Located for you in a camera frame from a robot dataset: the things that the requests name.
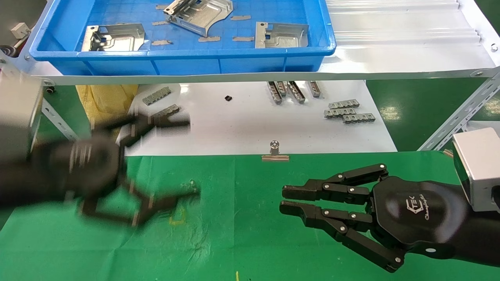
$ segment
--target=metal clip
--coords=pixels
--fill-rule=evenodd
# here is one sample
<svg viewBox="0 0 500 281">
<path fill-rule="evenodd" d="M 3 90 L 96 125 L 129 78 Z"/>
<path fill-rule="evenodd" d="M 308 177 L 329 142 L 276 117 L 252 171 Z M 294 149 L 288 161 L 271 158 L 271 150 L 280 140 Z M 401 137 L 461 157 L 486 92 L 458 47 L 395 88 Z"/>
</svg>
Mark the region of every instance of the metal clip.
<svg viewBox="0 0 500 281">
<path fill-rule="evenodd" d="M 160 90 L 157 90 L 156 92 L 148 95 L 147 97 L 142 99 L 142 102 L 145 103 L 147 106 L 150 106 L 157 101 L 165 98 L 166 96 L 170 95 L 172 91 L 170 90 L 169 87 L 164 87 Z"/>
<path fill-rule="evenodd" d="M 320 86 L 318 85 L 318 82 L 307 81 L 307 84 L 309 85 L 309 88 L 311 90 L 312 97 L 319 98 L 321 96 L 321 89 L 320 89 Z"/>
<path fill-rule="evenodd" d="M 263 162 L 288 162 L 290 156 L 280 155 L 280 143 L 277 140 L 271 141 L 270 155 L 262 155 Z"/>
<path fill-rule="evenodd" d="M 288 87 L 290 88 L 291 94 L 297 99 L 299 104 L 303 104 L 306 101 L 306 97 L 295 81 L 288 81 Z"/>
<path fill-rule="evenodd" d="M 344 115 L 353 115 L 356 114 L 356 110 L 352 108 L 343 108 L 343 109 L 330 109 L 324 111 L 325 118 L 339 118 Z"/>
<path fill-rule="evenodd" d="M 354 124 L 354 123 L 366 123 L 366 122 L 375 122 L 375 117 L 371 113 L 361 113 L 354 115 L 344 115 L 343 122 L 345 124 Z"/>
<path fill-rule="evenodd" d="M 328 108 L 330 108 L 331 110 L 358 108 L 359 106 L 360 103 L 356 99 L 336 101 L 328 104 Z"/>
</svg>

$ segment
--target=green mat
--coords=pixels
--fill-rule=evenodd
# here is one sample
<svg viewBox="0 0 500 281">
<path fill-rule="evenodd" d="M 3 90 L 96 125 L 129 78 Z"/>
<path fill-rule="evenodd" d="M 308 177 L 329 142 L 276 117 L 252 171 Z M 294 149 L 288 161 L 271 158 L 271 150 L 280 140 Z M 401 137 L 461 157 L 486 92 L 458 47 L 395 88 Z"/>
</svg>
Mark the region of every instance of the green mat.
<svg viewBox="0 0 500 281">
<path fill-rule="evenodd" d="M 72 205 L 16 209 L 0 231 L 1 281 L 304 281 L 498 280 L 499 268 L 406 255 L 395 274 L 375 266 L 321 230 L 279 212 L 281 188 L 376 163 L 410 181 L 457 184 L 452 159 L 439 152 L 131 157 L 129 176 L 150 192 L 189 189 L 171 217 L 144 229 L 85 219 Z M 135 205 L 118 193 L 106 208 Z M 361 206 L 318 202 L 361 211 Z"/>
</svg>

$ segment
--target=metal connector part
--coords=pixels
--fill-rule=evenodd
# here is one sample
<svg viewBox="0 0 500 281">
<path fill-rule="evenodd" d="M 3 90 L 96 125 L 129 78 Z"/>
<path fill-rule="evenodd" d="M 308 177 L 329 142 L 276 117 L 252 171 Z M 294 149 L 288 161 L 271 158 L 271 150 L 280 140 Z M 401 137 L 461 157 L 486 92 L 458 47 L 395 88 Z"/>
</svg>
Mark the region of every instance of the metal connector part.
<svg viewBox="0 0 500 281">
<path fill-rule="evenodd" d="M 278 88 L 278 92 L 282 97 L 287 96 L 287 83 L 284 81 L 274 81 Z"/>
<path fill-rule="evenodd" d="M 288 88 L 299 104 L 303 104 L 306 101 L 306 97 L 302 93 L 299 86 L 297 86 L 297 83 L 295 83 L 295 81 L 288 81 Z"/>
<path fill-rule="evenodd" d="M 178 113 L 180 110 L 181 110 L 181 108 L 179 106 L 177 106 L 177 104 L 172 104 L 171 106 L 163 109 L 162 111 L 153 114 L 151 116 L 151 118 L 155 119 L 155 118 L 160 118 L 163 116 L 172 116 L 172 115 Z"/>
<path fill-rule="evenodd" d="M 163 10 L 166 20 L 207 37 L 209 29 L 233 12 L 230 0 L 175 0 Z"/>
<path fill-rule="evenodd" d="M 371 113 L 344 115 L 343 122 L 345 124 L 367 123 L 367 122 L 371 123 L 371 122 L 375 122 L 375 116 Z"/>
<path fill-rule="evenodd" d="M 330 108 L 331 110 L 357 108 L 359 106 L 360 103 L 356 99 L 336 101 L 328 104 L 328 108 Z"/>
<path fill-rule="evenodd" d="M 290 156 L 280 155 L 280 143 L 277 140 L 271 141 L 269 155 L 262 155 L 263 162 L 288 162 Z"/>
<path fill-rule="evenodd" d="M 157 90 L 156 92 L 148 95 L 147 97 L 142 99 L 142 102 L 145 103 L 147 106 L 150 106 L 157 101 L 165 98 L 166 96 L 170 95 L 172 91 L 170 90 L 169 87 L 164 87 L 160 90 Z"/>
<path fill-rule="evenodd" d="M 267 87 L 269 88 L 269 92 L 271 92 L 272 100 L 277 104 L 281 104 L 283 99 L 280 91 L 278 90 L 278 85 L 274 81 L 268 81 Z"/>
<path fill-rule="evenodd" d="M 321 89 L 316 81 L 307 81 L 309 89 L 311 90 L 313 98 L 319 98 L 321 96 Z"/>
<path fill-rule="evenodd" d="M 352 108 L 343 108 L 343 109 L 328 109 L 324 111 L 324 117 L 331 118 L 339 118 L 344 115 L 354 115 L 356 114 L 356 110 Z"/>
</svg>

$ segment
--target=metal bracket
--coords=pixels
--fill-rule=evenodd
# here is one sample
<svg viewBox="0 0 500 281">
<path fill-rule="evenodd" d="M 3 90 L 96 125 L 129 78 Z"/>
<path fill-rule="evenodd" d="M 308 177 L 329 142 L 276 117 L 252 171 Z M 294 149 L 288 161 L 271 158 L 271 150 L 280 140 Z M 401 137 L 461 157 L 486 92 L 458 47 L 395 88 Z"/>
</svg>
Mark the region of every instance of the metal bracket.
<svg viewBox="0 0 500 281">
<path fill-rule="evenodd" d="M 255 27 L 255 48 L 307 47 L 309 25 L 258 21 Z"/>
<path fill-rule="evenodd" d="M 168 22 L 207 37 L 209 29 L 233 12 L 230 0 L 175 0 L 163 10 Z"/>
<path fill-rule="evenodd" d="M 462 105 L 426 140 L 419 151 L 441 150 L 453 134 L 467 122 L 500 90 L 500 73 L 487 79 Z"/>
<path fill-rule="evenodd" d="M 41 102 L 41 111 L 48 118 L 54 126 L 59 129 L 59 131 L 68 140 L 78 140 L 78 135 L 71 129 L 71 127 L 64 121 L 64 119 L 58 114 L 58 112 L 52 107 L 52 105 L 44 98 Z"/>
<path fill-rule="evenodd" d="M 290 156 L 280 155 L 280 143 L 277 140 L 271 141 L 270 155 L 262 155 L 263 162 L 288 162 Z"/>
</svg>

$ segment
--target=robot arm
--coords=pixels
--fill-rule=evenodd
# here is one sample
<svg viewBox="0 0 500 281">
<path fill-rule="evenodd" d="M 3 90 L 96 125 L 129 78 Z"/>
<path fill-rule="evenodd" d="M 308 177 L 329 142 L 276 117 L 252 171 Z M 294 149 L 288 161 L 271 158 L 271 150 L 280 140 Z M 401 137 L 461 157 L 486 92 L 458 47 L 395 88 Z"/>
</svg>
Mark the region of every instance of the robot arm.
<svg viewBox="0 0 500 281">
<path fill-rule="evenodd" d="M 133 227 L 143 225 L 158 212 L 172 210 L 179 198 L 197 195 L 196 188 L 160 197 L 144 194 L 127 179 L 125 163 L 125 147 L 134 145 L 154 127 L 190 124 L 189 121 L 171 122 L 168 118 L 169 115 L 123 116 L 96 126 L 90 139 L 42 144 L 33 148 L 27 160 L 3 163 L 0 165 L 0 209 L 81 198 L 81 214 Z M 110 137 L 111 130 L 125 125 L 130 125 L 131 134 L 118 145 Z M 140 201 L 133 217 L 98 211 L 99 200 L 117 188 L 125 189 Z"/>
<path fill-rule="evenodd" d="M 480 151 L 477 140 L 482 140 Z M 403 265 L 406 253 L 500 267 L 500 213 L 496 203 L 500 165 L 481 166 L 500 153 L 500 139 L 489 128 L 457 134 L 454 145 L 462 186 L 406 181 L 389 176 L 381 163 L 282 189 L 286 199 L 365 205 L 366 213 L 287 200 L 281 202 L 279 210 L 300 217 L 306 227 L 324 230 L 391 273 Z M 371 182 L 378 182 L 371 191 L 358 186 Z M 361 234 L 368 231 L 376 241 Z"/>
</svg>

